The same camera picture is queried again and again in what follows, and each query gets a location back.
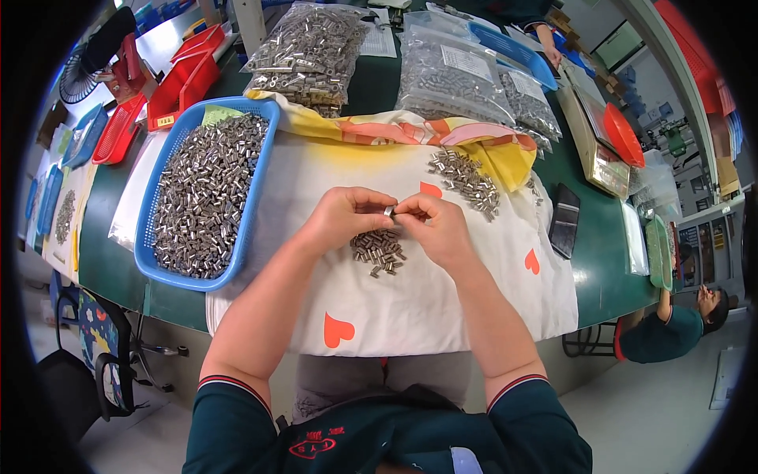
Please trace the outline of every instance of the green tray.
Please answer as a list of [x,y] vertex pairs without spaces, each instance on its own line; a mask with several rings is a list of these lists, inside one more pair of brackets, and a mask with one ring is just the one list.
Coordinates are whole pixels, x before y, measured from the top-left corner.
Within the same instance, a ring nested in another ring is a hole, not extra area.
[[645,225],[647,258],[650,260],[650,283],[654,287],[672,290],[674,278],[671,268],[671,249],[666,237],[666,224],[656,215]]

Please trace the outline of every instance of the gray trousers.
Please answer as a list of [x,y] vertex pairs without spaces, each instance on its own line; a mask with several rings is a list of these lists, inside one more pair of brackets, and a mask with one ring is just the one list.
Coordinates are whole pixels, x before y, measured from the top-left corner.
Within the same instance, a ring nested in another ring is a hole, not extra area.
[[389,357],[384,376],[378,357],[301,355],[297,361],[292,423],[297,425],[340,403],[422,385],[463,408],[471,377],[471,353]]

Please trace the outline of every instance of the person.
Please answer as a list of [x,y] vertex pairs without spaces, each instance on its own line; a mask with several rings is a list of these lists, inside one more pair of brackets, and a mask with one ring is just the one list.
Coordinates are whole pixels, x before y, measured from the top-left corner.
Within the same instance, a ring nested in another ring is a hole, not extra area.
[[[392,228],[383,210],[394,205],[396,221],[455,282],[487,413],[460,408],[470,353],[390,357],[386,377],[378,358],[300,356],[293,424],[280,417],[277,435],[268,380],[316,262],[357,234]],[[550,387],[526,325],[474,252],[462,210],[426,194],[398,204],[374,190],[335,187],[218,326],[182,472],[419,470],[591,472],[592,454]]]
[[622,317],[619,349],[637,363],[655,363],[682,357],[706,334],[718,331],[729,314],[729,295],[700,285],[697,308],[671,304],[671,293],[661,288],[655,312],[643,318],[641,310]]
[[540,40],[545,56],[555,69],[561,64],[563,55],[553,41],[553,30],[545,22],[553,0],[498,0],[491,2],[487,10],[502,18],[508,24],[514,24],[525,33],[534,31]]

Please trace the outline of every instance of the embroidered logo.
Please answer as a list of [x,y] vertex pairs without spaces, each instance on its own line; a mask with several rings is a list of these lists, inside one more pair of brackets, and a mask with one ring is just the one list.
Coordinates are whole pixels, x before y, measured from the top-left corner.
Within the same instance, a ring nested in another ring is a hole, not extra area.
[[[329,428],[329,436],[344,435],[345,428]],[[337,442],[332,438],[324,438],[322,431],[306,432],[305,440],[294,444],[290,448],[290,453],[303,459],[315,459],[316,454],[329,451],[337,446]]]

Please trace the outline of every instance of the workbench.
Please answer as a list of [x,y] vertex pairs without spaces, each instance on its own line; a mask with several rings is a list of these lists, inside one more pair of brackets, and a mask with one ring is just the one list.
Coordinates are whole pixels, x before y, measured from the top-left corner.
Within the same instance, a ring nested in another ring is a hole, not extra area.
[[[351,3],[360,5],[365,2]],[[414,0],[411,9],[418,10],[423,3]],[[471,13],[497,22],[485,12]],[[251,75],[238,72],[240,63],[233,50],[228,51],[218,65],[221,77],[206,98],[241,95]],[[392,110],[399,72],[399,58],[361,56],[348,89],[350,104],[343,108],[343,115]],[[654,303],[658,290],[650,284],[648,277],[627,272],[626,237],[619,201],[584,179],[576,146],[555,94],[549,93],[548,100],[556,113],[563,138],[560,143],[553,144],[553,154],[546,153],[543,161],[535,162],[534,170],[551,199],[555,199],[557,185],[561,182],[581,199],[572,268],[579,326],[583,328]],[[108,239],[111,221],[138,154],[139,147],[133,146],[122,162],[101,165],[97,171],[80,234],[79,283],[129,310],[207,331],[204,293],[149,280],[137,269],[134,254]]]

